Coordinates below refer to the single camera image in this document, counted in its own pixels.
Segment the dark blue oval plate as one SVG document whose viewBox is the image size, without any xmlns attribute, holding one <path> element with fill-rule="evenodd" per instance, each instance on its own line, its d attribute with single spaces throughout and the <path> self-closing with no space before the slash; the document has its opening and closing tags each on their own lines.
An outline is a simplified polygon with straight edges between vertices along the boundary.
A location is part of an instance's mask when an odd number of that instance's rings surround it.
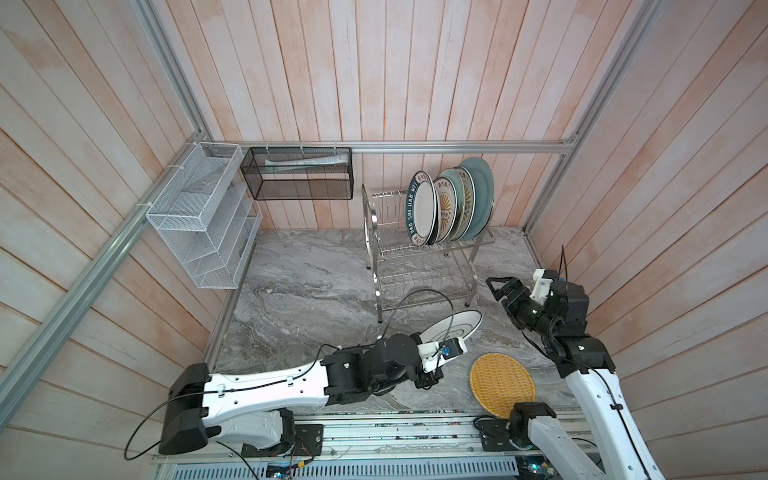
<svg viewBox="0 0 768 480">
<path fill-rule="evenodd" d="M 434 245 L 436 243 L 437 237 L 440 231 L 440 222 L 441 222 L 441 207 L 439 204 L 436 204 L 433 209 L 432 230 L 427 240 L 428 246 Z"/>
</svg>

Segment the white plate black outline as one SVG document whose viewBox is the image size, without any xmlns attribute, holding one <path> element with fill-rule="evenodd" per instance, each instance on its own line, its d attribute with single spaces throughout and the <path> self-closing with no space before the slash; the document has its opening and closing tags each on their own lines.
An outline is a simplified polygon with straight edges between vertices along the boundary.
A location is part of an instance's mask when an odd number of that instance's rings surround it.
<svg viewBox="0 0 768 480">
<path fill-rule="evenodd" d="M 481 325 L 483 314 L 478 310 L 454 313 L 431 325 L 419 334 L 423 344 L 451 338 L 469 338 Z"/>
</svg>

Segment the mint plate with flower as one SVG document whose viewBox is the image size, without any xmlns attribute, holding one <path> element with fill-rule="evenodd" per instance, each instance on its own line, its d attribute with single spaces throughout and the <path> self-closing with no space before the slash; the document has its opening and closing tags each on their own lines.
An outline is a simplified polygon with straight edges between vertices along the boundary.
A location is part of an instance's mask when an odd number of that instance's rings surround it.
<svg viewBox="0 0 768 480">
<path fill-rule="evenodd" d="M 456 236 L 457 231 L 459 229 L 459 223 L 460 223 L 460 218 L 461 218 L 462 209 L 463 209 L 463 187 L 462 187 L 462 182 L 459 178 L 459 175 L 454 169 L 445 169 L 440 173 L 438 177 L 440 176 L 448 178 L 453 183 L 454 188 L 456 190 L 456 195 L 457 195 L 457 213 L 456 213 L 455 223 L 450 232 L 449 237 L 447 238 L 446 241 L 443 241 L 443 242 L 448 242 L 448 241 L 451 241 Z"/>
</svg>

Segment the grey-green plate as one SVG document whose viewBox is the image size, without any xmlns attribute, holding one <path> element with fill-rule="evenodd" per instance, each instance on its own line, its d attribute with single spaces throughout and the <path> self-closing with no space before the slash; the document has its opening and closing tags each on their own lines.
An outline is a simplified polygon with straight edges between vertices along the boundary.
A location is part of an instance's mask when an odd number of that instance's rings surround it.
<svg viewBox="0 0 768 480">
<path fill-rule="evenodd" d="M 475 208 L 473 218 L 462 241 L 477 237 L 488 225 L 494 204 L 494 178 L 488 163 L 479 157 L 463 160 L 460 166 L 466 170 L 474 183 Z"/>
</svg>

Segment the white plate dark lettered rim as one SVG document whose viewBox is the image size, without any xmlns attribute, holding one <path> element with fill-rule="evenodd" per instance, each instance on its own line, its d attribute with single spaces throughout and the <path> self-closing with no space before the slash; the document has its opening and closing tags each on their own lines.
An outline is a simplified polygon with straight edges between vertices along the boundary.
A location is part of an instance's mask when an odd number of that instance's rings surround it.
<svg viewBox="0 0 768 480">
<path fill-rule="evenodd" d="M 416 172 L 406 190 L 405 222 L 410 240 L 417 247 L 427 245 L 436 204 L 438 198 L 431 176 L 425 171 Z"/>
</svg>

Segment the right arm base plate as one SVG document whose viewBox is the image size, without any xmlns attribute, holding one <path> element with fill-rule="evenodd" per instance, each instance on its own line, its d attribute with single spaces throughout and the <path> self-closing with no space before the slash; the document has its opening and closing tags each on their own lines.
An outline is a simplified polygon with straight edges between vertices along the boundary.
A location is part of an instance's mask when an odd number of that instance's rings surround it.
<svg viewBox="0 0 768 480">
<path fill-rule="evenodd" d="M 480 416 L 472 424 L 479 432 L 482 448 L 486 452 L 528 451 L 533 448 L 522 421 Z"/>
</svg>

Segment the yellow woven plate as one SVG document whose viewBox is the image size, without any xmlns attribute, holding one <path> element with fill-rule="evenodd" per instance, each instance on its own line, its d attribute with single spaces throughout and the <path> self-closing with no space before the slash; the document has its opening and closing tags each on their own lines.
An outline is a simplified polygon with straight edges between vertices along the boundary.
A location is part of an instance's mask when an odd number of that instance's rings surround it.
<svg viewBox="0 0 768 480">
<path fill-rule="evenodd" d="M 517 403 L 536 400 L 536 387 L 526 368 L 501 353 L 480 356 L 470 369 L 470 389 L 491 415 L 509 419 Z"/>
</svg>

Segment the orange sunburst plate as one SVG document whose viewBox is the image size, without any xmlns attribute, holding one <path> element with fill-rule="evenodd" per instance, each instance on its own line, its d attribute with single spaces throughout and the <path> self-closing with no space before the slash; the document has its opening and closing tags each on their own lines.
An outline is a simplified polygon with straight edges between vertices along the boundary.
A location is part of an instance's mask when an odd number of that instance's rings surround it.
<svg viewBox="0 0 768 480">
<path fill-rule="evenodd" d="M 453 183 L 443 176 L 434 181 L 440 208 L 439 229 L 436 242 L 446 241 L 454 226 L 457 213 L 457 195 Z"/>
<path fill-rule="evenodd" d="M 465 168 L 457 166 L 454 170 L 459 175 L 463 187 L 463 209 L 455 238 L 458 241 L 464 238 L 472 223 L 475 210 L 475 186 L 470 173 Z"/>
</svg>

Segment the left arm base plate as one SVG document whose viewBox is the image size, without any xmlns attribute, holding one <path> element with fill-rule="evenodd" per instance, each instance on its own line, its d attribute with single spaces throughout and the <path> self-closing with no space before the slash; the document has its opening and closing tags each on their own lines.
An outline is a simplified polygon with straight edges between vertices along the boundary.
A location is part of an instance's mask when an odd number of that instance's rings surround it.
<svg viewBox="0 0 768 480">
<path fill-rule="evenodd" d="M 299 424 L 288 429 L 280 441 L 268 448 L 257 449 L 244 444 L 241 455 L 245 458 L 277 457 L 285 454 L 320 456 L 323 446 L 324 426 L 322 424 Z"/>
</svg>

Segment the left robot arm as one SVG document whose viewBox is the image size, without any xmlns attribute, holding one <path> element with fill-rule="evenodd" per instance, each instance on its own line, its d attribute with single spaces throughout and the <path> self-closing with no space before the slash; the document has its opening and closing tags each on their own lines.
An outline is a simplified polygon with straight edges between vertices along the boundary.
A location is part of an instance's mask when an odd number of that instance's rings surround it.
<svg viewBox="0 0 768 480">
<path fill-rule="evenodd" d="M 210 441 L 268 449 L 287 440 L 292 407 L 364 402 L 406 381 L 428 389 L 465 351 L 460 338 L 424 343 L 417 334 L 395 334 L 273 372 L 212 374 L 207 364 L 193 364 L 169 390 L 158 451 L 185 454 Z"/>
</svg>

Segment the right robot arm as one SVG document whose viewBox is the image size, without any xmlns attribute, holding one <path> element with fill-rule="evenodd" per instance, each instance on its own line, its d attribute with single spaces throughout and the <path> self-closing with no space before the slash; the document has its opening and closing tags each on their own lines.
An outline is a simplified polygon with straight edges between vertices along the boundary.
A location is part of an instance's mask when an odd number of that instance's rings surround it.
<svg viewBox="0 0 768 480">
<path fill-rule="evenodd" d="M 543 402 L 518 402 L 507 435 L 516 447 L 539 450 L 563 479 L 660 479 L 624 399 L 605 345 L 587 333 L 589 297 L 555 270 L 538 269 L 533 288 L 517 277 L 489 277 L 486 284 L 513 325 L 541 338 L 536 348 L 557 368 L 589 425 L 600 460 L 594 462 Z"/>
</svg>

